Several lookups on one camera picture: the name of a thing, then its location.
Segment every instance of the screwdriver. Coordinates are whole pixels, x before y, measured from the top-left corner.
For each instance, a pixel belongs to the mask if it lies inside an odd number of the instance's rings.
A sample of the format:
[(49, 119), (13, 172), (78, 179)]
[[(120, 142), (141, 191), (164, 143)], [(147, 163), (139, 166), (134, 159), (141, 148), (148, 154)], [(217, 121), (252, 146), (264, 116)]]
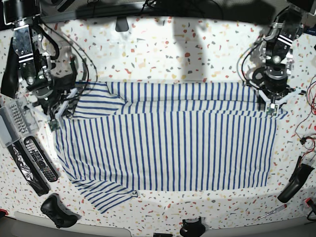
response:
[(282, 211), (282, 210), (286, 209), (286, 208), (289, 206), (289, 204), (290, 204), (290, 203), (284, 204), (284, 205), (279, 206), (278, 208), (276, 208), (276, 209), (274, 209), (274, 210), (272, 210), (272, 211), (269, 211), (269, 212), (268, 212), (267, 214), (265, 214), (264, 216), (259, 217), (258, 220), (260, 220), (260, 219), (262, 219), (262, 218), (265, 218), (265, 217), (267, 217), (267, 216), (270, 216), (270, 215), (272, 215), (272, 214), (275, 214), (275, 213), (277, 213), (277, 212), (279, 212), (279, 211)]

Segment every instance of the remote control button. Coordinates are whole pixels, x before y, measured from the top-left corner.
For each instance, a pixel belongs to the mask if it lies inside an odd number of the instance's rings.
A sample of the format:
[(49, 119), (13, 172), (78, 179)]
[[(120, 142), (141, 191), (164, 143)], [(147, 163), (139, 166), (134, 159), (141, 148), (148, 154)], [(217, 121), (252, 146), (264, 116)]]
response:
[(40, 168), (45, 168), (46, 167), (46, 165), (45, 165), (45, 163), (43, 161), (39, 161), (38, 165), (39, 165)]

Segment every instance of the speckled tabletop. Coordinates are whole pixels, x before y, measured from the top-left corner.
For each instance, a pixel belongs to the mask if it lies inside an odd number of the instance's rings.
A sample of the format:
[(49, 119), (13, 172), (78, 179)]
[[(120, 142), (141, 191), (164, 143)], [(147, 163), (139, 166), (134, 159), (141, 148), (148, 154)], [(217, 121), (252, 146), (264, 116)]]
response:
[[(115, 18), (76, 20), (52, 25), (54, 29), (81, 45), (98, 68), (99, 81), (240, 81), (239, 58), (259, 36), (263, 27), (240, 22), (221, 22), (191, 18), (128, 18), (128, 32), (115, 31)], [(0, 32), (0, 74), (6, 64), (12, 31)], [(316, 37), (302, 35), (294, 42), (292, 87), (306, 89), (316, 74)], [(245, 67), (253, 68), (251, 62)], [(95, 74), (91, 69), (91, 80)], [(7, 98), (2, 96), (1, 103)], [(268, 185), (260, 188), (156, 192), (140, 191), (138, 198), (100, 214), (69, 182), (53, 149), (52, 135), (45, 124), (37, 137), (61, 173), (56, 183), (49, 183), (71, 211), (82, 216), (79, 223), (119, 227), (132, 235), (154, 232), (179, 235), (182, 220), (204, 217), (208, 229), (232, 228), (300, 217), (308, 213), (304, 200), (315, 196), (315, 171), (304, 187), (290, 201), (290, 206), (275, 215), (255, 221), (265, 212), (282, 205), (277, 199), (285, 187), (297, 158), (304, 148), (295, 136), (297, 124), (310, 112), (304, 96), (293, 98), (284, 106), (290, 113), (278, 124)], [(316, 130), (311, 116), (298, 128), (299, 134)], [(22, 177), (7, 149), (0, 152), (0, 207), (45, 217), (40, 205), (48, 197), (38, 197)]]

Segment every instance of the black game controller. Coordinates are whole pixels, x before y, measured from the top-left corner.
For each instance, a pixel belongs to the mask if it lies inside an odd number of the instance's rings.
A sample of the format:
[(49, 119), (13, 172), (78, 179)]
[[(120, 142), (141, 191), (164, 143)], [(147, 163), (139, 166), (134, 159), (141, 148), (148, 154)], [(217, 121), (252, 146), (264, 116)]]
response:
[(50, 196), (46, 199), (40, 207), (40, 210), (55, 223), (57, 228), (73, 226), (78, 220), (77, 216), (67, 215), (60, 209), (56, 196)]

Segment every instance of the striped shirt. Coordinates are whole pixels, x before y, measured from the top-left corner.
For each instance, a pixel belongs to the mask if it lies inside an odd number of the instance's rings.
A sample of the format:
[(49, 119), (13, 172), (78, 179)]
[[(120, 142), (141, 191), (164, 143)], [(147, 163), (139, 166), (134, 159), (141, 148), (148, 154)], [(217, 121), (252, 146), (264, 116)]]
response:
[(102, 213), (137, 190), (264, 186), (277, 120), (232, 83), (90, 82), (55, 134), (71, 182)]

